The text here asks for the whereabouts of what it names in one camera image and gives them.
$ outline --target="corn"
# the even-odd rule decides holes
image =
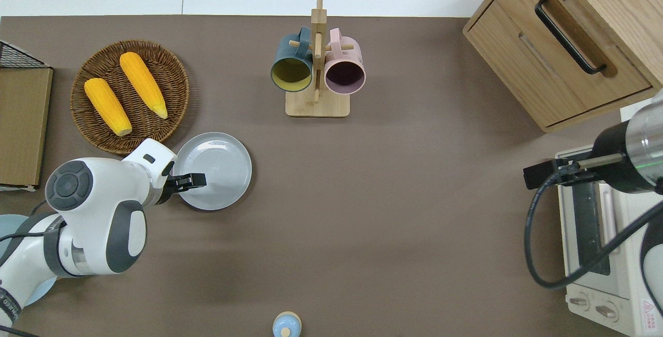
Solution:
[[[103,78],[90,78],[85,81],[85,94],[88,96],[94,109],[102,116],[104,122],[117,136],[126,136],[131,132],[131,123],[126,117],[122,105],[111,90],[108,82]]]
[[[166,102],[161,90],[139,54],[136,52],[121,54],[120,66],[147,108],[161,118],[168,118]]]

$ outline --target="wicker basket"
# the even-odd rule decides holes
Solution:
[[[142,57],[166,101],[168,118],[151,111],[120,67],[120,55],[133,51]],[[103,78],[118,97],[131,122],[130,134],[119,137],[106,125],[85,95],[90,78]],[[71,115],[81,134],[94,146],[116,155],[128,155],[145,138],[164,141],[182,122],[189,105],[189,78],[177,56],[148,40],[123,40],[104,47],[81,66],[71,87]]]

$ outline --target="tabletop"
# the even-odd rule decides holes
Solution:
[[[54,67],[45,181],[77,157],[112,157],[69,112],[76,73],[118,40],[158,42],[189,73],[191,100],[163,143],[208,131],[253,162],[242,199],[203,212],[174,196],[146,211],[147,245],[125,273],[58,280],[16,328],[58,335],[619,335],[533,282],[523,255],[533,196],[522,169],[592,143],[609,113],[543,134],[462,35],[467,19],[329,17],[362,46],[367,81],[346,118],[290,118],[269,69],[308,17],[3,17],[0,38]],[[28,214],[43,190],[4,192]],[[556,195],[534,231],[537,265],[563,273]]]

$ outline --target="black cable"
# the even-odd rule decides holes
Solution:
[[[33,211],[30,212],[30,215],[33,216],[35,215],[35,212],[37,211],[38,208],[41,207],[41,205],[45,204],[46,200],[43,200],[42,202],[38,203],[36,207],[33,207]]]
[[[45,234],[45,232],[12,233],[12,234],[1,237],[0,242],[3,242],[7,239],[13,239],[13,238],[38,238],[39,236],[43,236],[44,234]]]
[[[601,250],[599,250],[599,252],[596,254],[594,259],[592,259],[589,263],[585,264],[584,266],[580,266],[578,269],[573,271],[571,275],[566,276],[561,280],[557,281],[543,280],[541,276],[538,275],[537,269],[535,269],[535,265],[532,261],[532,245],[531,245],[532,221],[534,218],[535,209],[537,209],[538,200],[541,198],[543,191],[545,191],[547,187],[554,184],[557,177],[559,177],[559,174],[555,172],[554,174],[550,175],[548,179],[545,179],[545,182],[543,182],[543,184],[539,187],[537,193],[535,193],[535,197],[532,199],[532,203],[530,204],[530,208],[527,212],[527,219],[525,221],[524,246],[525,246],[525,261],[527,262],[527,269],[530,271],[530,275],[532,275],[532,277],[538,283],[538,285],[541,285],[542,287],[549,289],[561,289],[573,283],[574,281],[580,279],[583,275],[585,275],[592,268],[598,265],[600,261],[606,258],[613,250],[615,250],[618,246],[620,246],[623,242],[625,242],[628,238],[630,238],[630,236],[633,233],[635,233],[638,229],[642,228],[642,226],[649,223],[649,221],[651,221],[652,219],[656,218],[657,216],[661,215],[661,213],[663,213],[663,201],[661,201],[656,205],[654,205],[653,207],[651,207],[646,212],[644,212],[644,214],[639,216],[635,221],[631,222],[631,224],[629,224],[625,229],[623,229],[620,233],[618,233],[615,236],[615,238],[613,238],[613,240],[610,240],[609,243],[607,243],[604,247],[601,248]]]
[[[22,337],[39,337],[36,334],[28,333],[28,332],[23,332],[22,330],[14,329],[14,328],[9,328],[5,327],[3,325],[0,325],[0,330],[3,332],[9,332],[11,334],[16,334],[16,335],[21,335]]]

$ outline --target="mug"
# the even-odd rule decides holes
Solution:
[[[299,42],[299,47],[292,47],[290,41]],[[272,64],[272,81],[287,92],[306,89],[313,79],[313,55],[308,49],[311,30],[302,26],[299,34],[288,34],[281,38],[277,48],[277,57]]]
[[[325,56],[325,85],[336,94],[354,94],[366,82],[362,50],[353,38],[342,37],[339,28],[329,31],[329,40],[331,52]],[[341,50],[341,45],[354,48]]]

